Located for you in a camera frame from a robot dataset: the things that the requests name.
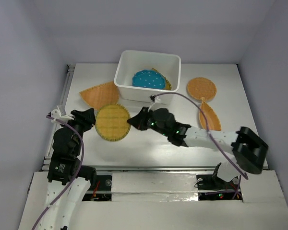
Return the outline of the round green-trimmed bamboo plate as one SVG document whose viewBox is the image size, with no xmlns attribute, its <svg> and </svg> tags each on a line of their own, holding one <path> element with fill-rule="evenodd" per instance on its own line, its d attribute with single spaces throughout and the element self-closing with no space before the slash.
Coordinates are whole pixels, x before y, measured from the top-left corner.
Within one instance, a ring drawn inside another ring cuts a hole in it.
<svg viewBox="0 0 288 230">
<path fill-rule="evenodd" d="M 104 140 L 122 140 L 131 129 L 131 125 L 127 123 L 129 118 L 130 113 L 121 104 L 107 104 L 96 115 L 96 131 Z"/>
</svg>

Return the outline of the orange teardrop woven tray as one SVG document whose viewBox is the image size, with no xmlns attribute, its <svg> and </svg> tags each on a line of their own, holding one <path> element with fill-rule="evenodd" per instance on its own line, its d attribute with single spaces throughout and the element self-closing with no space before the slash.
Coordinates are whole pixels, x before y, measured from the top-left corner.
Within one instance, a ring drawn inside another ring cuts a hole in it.
<svg viewBox="0 0 288 230">
<path fill-rule="evenodd" d="M 79 95 L 88 106 L 97 111 L 105 105 L 116 104 L 120 98 L 119 90 L 113 81 L 83 90 Z"/>
</svg>

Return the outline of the blue polka dot plate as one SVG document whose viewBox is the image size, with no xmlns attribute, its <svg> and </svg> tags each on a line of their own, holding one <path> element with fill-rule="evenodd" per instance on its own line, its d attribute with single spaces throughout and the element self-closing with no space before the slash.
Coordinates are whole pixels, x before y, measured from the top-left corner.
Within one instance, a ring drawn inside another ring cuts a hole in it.
<svg viewBox="0 0 288 230">
<path fill-rule="evenodd" d="M 159 72 L 152 69 L 144 69 L 134 74 L 132 86 L 163 90 L 166 87 L 166 80 Z"/>
</svg>

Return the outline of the green-trimmed square bamboo tray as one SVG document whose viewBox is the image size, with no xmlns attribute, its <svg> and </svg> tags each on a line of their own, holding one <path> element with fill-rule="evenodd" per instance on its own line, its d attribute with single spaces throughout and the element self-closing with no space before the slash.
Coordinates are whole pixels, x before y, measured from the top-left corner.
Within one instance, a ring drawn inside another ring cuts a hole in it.
<svg viewBox="0 0 288 230">
<path fill-rule="evenodd" d="M 168 79 L 163 74 L 161 74 L 157 69 L 151 68 L 151 70 L 155 71 L 156 73 L 159 73 L 164 78 L 165 83 L 166 83 L 164 90 L 171 91 L 172 86 L 171 86 L 171 83 L 168 81 Z"/>
</svg>

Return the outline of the orange leaf-shaped woven tray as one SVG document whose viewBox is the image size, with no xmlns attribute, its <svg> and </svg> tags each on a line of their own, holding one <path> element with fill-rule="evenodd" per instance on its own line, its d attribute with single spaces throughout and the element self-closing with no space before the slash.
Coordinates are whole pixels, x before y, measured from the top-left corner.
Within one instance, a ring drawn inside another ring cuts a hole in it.
<svg viewBox="0 0 288 230">
<path fill-rule="evenodd" d="M 199 122 L 200 122 L 201 127 L 203 129 L 207 129 L 206 122 L 208 122 L 208 127 L 210 130 L 221 131 L 222 130 L 221 124 L 215 111 L 206 102 L 204 97 L 202 97 L 201 99 L 202 99 L 202 102 L 200 105 L 201 110 L 199 112 Z"/>
</svg>

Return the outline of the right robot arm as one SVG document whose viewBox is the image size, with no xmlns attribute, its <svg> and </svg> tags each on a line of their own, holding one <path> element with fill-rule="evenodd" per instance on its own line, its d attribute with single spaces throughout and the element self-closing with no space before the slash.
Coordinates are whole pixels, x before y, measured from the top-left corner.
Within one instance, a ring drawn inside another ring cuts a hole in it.
<svg viewBox="0 0 288 230">
<path fill-rule="evenodd" d="M 166 108 L 151 110 L 143 107 L 127 120 L 134 128 L 151 129 L 177 147 L 202 147 L 219 151 L 226 159 L 219 163 L 212 175 L 197 183 L 202 190 L 222 190 L 235 178 L 262 173 L 268 145 L 251 129 L 242 126 L 236 132 L 205 130 L 177 122 Z"/>
</svg>

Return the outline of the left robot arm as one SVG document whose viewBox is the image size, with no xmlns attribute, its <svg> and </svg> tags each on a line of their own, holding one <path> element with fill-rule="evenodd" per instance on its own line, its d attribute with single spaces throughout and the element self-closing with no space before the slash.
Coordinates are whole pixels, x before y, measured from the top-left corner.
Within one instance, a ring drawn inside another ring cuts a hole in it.
<svg viewBox="0 0 288 230">
<path fill-rule="evenodd" d="M 83 135 L 95 125 L 95 111 L 73 110 L 67 115 L 57 107 L 47 118 L 61 127 L 53 136 L 45 207 L 33 229 L 68 230 L 84 195 L 96 185 L 95 168 L 83 165 Z"/>
</svg>

